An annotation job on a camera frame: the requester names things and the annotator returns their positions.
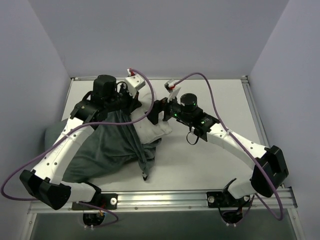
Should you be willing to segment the white pillow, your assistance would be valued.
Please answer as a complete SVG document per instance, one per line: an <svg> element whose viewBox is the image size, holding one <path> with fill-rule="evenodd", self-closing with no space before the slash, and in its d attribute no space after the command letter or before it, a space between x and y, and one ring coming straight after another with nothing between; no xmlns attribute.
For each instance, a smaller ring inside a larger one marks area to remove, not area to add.
<svg viewBox="0 0 320 240"><path fill-rule="evenodd" d="M142 117L150 108L152 94L147 86L144 86L139 90L138 100L141 103L141 106L130 114L132 121ZM150 144L173 131L168 122L161 120L162 117L163 114L161 113L160 117L158 117L159 122L156 125L152 124L147 117L133 124L142 144Z"/></svg>

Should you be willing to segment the dark green pillowcase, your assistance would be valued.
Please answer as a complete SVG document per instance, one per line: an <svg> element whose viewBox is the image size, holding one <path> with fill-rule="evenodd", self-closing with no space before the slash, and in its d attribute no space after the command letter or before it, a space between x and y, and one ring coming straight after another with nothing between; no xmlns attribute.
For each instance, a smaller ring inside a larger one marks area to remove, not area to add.
<svg viewBox="0 0 320 240"><path fill-rule="evenodd" d="M105 121L108 124L97 126L74 155L63 174L64 182L84 183L110 175L132 161L138 163L147 180L162 138L142 144L134 124L130 124L131 115L120 110L109 113Z"/></svg>

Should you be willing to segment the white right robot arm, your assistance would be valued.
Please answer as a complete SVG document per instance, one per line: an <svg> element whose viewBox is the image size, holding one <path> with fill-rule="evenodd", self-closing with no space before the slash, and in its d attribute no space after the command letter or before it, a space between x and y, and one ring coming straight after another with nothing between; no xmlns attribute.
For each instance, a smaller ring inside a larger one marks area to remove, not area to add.
<svg viewBox="0 0 320 240"><path fill-rule="evenodd" d="M232 179L222 193L223 203L234 206L240 198L259 194L270 198L289 175L283 151L273 145L267 147L223 126L222 121L198 107L193 93L184 94L180 100L163 98L156 100L147 118L152 124L174 118L187 126L189 131L207 143L217 145L242 160L251 170L247 180Z"/></svg>

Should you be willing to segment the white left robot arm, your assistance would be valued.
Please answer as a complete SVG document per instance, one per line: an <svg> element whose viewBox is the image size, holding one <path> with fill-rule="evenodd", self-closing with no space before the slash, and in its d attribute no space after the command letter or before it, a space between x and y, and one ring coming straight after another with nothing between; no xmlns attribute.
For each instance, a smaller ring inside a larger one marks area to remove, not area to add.
<svg viewBox="0 0 320 240"><path fill-rule="evenodd" d="M60 136L32 170L23 170L20 181L28 193L54 210L69 202L83 202L90 210L97 209L103 199L101 189L91 183L63 181L64 173L85 140L104 121L108 113L123 110L130 114L138 101L139 89L145 80L130 73L123 82L111 75L99 75L93 88L78 102Z"/></svg>

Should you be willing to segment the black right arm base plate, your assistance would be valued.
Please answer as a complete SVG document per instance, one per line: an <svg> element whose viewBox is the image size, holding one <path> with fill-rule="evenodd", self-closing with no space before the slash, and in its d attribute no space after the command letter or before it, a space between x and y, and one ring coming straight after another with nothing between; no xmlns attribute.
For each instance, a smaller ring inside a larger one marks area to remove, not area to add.
<svg viewBox="0 0 320 240"><path fill-rule="evenodd" d="M209 208L240 208L248 206L251 198L247 195L235 199L229 192L208 191L206 193L207 205Z"/></svg>

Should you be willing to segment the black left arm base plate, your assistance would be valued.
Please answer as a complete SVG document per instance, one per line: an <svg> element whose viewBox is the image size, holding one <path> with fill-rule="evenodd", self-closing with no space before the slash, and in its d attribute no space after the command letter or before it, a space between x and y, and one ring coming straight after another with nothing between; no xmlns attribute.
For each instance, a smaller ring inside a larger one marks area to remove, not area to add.
<svg viewBox="0 0 320 240"><path fill-rule="evenodd" d="M93 200L91 200L90 202L86 202L85 205L73 202L71 209L74 211L97 210L97 208L92 207L95 206L106 210L116 210L117 205L117 193L100 193L97 197L94 197Z"/></svg>

